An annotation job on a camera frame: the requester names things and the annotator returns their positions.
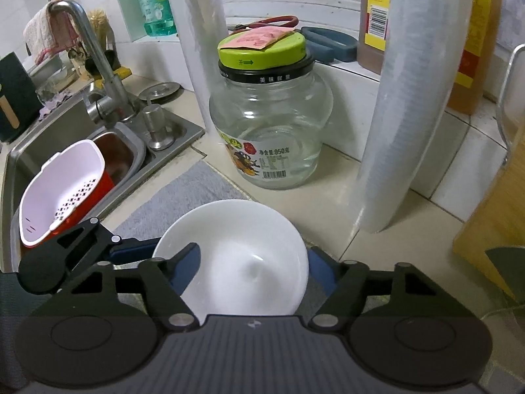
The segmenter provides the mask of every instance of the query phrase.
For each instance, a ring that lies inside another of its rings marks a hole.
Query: black lid
[[[313,68],[314,58],[308,52],[299,62],[285,67],[270,68],[267,70],[237,70],[225,67],[219,61],[220,74],[229,80],[248,84],[271,84],[293,80],[308,74]]]

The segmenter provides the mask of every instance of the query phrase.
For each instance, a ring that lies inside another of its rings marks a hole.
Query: faucet spout
[[[65,12],[71,15],[77,26],[80,39],[82,39],[86,50],[93,58],[93,61],[104,80],[106,93],[112,101],[114,101],[114,111],[117,113],[118,119],[120,121],[126,121],[135,116],[137,112],[131,104],[119,76],[111,69],[109,62],[106,59],[106,55],[104,55],[104,52],[96,39],[95,32],[93,31],[93,28],[91,28],[91,24],[89,23],[89,19],[83,7],[76,1],[62,0],[52,3],[49,6],[49,12]]]

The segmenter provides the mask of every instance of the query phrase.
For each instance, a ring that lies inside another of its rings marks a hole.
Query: jar lid
[[[239,70],[225,67],[219,61],[220,74],[229,80],[248,84],[273,84],[293,80],[308,74],[313,68],[314,59],[308,52],[299,62],[285,67],[269,68],[267,70]]]
[[[306,56],[306,40],[301,33],[289,34],[262,50],[220,48],[223,43],[237,37],[237,34],[233,34],[219,43],[219,59],[224,67],[250,71],[267,70],[292,65]]]

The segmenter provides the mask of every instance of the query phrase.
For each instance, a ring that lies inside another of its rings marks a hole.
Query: brown liquid bottle
[[[447,105],[456,111],[472,114],[479,104],[494,52],[502,1],[473,0],[469,34]],[[358,63],[377,74],[383,66],[384,40],[380,38],[386,33],[388,7],[389,0],[361,0]]]
[[[448,107],[471,115],[476,110],[487,77],[498,34],[503,0],[473,0],[471,23]]]

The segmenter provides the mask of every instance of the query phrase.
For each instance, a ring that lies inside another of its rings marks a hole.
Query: pink paper packet
[[[245,33],[237,34],[237,37],[220,46],[221,49],[237,49],[239,47],[248,49],[264,49],[275,43],[282,37],[291,33],[294,28],[285,27],[260,27],[250,29]]]

